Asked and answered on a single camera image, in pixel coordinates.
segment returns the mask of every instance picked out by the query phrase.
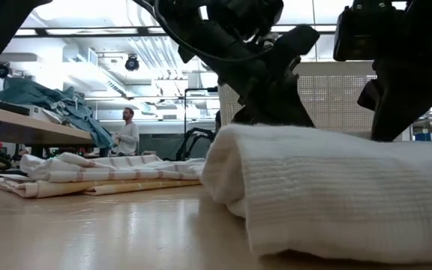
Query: table surface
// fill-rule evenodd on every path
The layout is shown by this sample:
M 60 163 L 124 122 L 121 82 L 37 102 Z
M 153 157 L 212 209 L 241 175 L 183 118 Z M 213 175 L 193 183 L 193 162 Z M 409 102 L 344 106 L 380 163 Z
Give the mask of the table surface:
M 251 254 L 245 221 L 202 186 L 21 199 L 0 190 L 0 269 L 431 269 Z
M 0 141 L 6 143 L 92 145 L 89 132 L 0 109 Z

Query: camera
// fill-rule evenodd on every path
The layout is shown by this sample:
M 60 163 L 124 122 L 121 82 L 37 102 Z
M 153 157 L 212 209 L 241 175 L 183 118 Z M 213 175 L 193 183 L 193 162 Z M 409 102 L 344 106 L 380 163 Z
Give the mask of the camera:
M 10 63 L 8 62 L 0 63 L 0 79 L 11 77 L 13 75 L 13 70 L 9 66 Z
M 124 67 L 127 71 L 137 71 L 140 69 L 140 62 L 138 61 L 137 55 L 129 55 Z

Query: blue cloth pile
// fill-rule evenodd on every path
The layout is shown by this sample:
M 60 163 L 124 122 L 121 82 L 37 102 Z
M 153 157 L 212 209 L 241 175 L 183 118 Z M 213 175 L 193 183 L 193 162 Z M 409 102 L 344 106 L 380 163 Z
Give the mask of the blue cloth pile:
M 0 91 L 0 101 L 35 105 L 60 115 L 77 128 L 91 134 L 94 144 L 99 148 L 113 145 L 111 134 L 92 118 L 92 109 L 72 87 L 64 90 L 52 90 L 30 79 L 7 78 L 4 90 Z

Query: folded white towel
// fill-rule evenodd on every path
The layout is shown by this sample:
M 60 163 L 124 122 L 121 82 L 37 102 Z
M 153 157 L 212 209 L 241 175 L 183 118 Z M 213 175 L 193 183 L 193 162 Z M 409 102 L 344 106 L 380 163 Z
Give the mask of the folded white towel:
M 35 181 L 87 182 L 133 179 L 197 180 L 204 160 L 185 162 L 162 161 L 155 155 L 136 157 L 102 157 L 87 160 L 64 153 L 57 158 L 42 160 L 28 154 L 22 156 L 21 171 Z
M 230 125 L 214 141 L 201 182 L 246 217 L 255 254 L 432 261 L 431 142 Z

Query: towel with brown stripes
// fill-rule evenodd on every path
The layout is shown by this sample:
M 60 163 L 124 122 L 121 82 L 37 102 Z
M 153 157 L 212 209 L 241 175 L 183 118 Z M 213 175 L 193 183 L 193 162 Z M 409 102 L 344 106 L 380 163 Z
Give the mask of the towel with brown stripes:
M 203 159 L 170 162 L 155 155 L 86 160 L 65 153 L 42 160 L 25 154 L 20 166 L 28 177 L 0 175 L 0 189 L 25 198 L 44 198 L 73 193 L 104 195 L 199 185 L 203 164 Z

